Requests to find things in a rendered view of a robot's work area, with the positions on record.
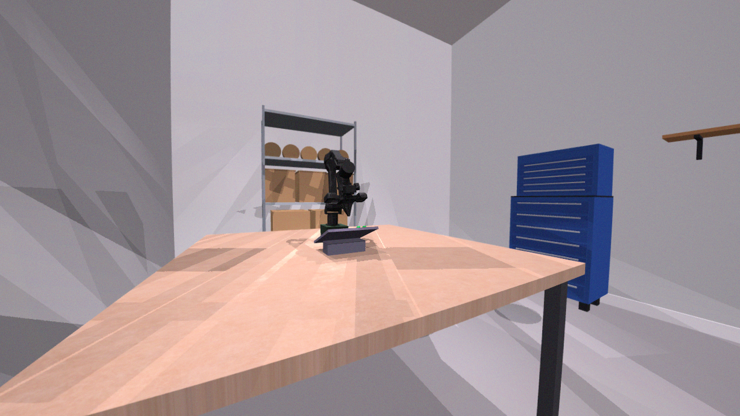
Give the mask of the lavender switch panel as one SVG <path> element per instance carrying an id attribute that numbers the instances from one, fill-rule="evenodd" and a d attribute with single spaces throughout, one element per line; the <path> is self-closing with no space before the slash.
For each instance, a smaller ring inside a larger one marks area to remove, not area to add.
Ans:
<path id="1" fill-rule="evenodd" d="M 378 226 L 328 229 L 314 243 L 323 243 L 323 252 L 327 256 L 365 252 L 365 240 L 360 238 L 377 229 Z"/>

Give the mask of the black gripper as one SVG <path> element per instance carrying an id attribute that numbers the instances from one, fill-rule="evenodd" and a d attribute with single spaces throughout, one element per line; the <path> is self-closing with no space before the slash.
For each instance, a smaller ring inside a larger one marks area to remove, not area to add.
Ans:
<path id="1" fill-rule="evenodd" d="M 349 217 L 354 201 L 363 202 L 367 200 L 368 197 L 367 193 L 357 193 L 357 195 L 352 195 L 352 193 L 344 193 L 344 195 L 341 195 L 341 184 L 343 184 L 344 186 L 348 186 L 348 184 L 351 184 L 352 186 L 352 183 L 350 183 L 350 181 L 338 182 L 338 187 L 336 189 L 339 191 L 339 195 L 336 195 L 336 193 L 326 193 L 324 197 L 324 203 L 331 203 L 332 200 L 338 200 L 338 203 L 336 204 L 340 205 L 346 215 Z"/>

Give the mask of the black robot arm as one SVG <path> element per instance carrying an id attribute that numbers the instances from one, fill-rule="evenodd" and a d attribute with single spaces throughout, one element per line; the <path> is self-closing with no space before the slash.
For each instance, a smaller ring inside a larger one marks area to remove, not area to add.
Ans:
<path id="1" fill-rule="evenodd" d="M 330 150 L 329 153 L 325 154 L 324 164 L 328 172 L 330 193 L 336 193 L 336 183 L 350 181 L 349 177 L 351 177 L 355 170 L 355 166 L 350 162 L 350 159 L 343 157 L 338 150 Z M 337 169 L 340 170 L 336 173 Z M 348 184 L 348 186 L 341 185 L 341 195 L 344 195 L 344 193 L 352 193 L 353 195 L 354 192 L 360 190 L 359 183 L 354 183 L 353 186 L 351 184 Z M 343 208 L 336 203 L 338 203 L 338 200 L 332 200 L 331 203 L 325 204 L 324 214 L 327 215 L 327 226 L 340 225 L 338 224 L 338 215 L 342 214 Z M 338 213 L 328 213 L 328 211 L 338 211 Z"/>

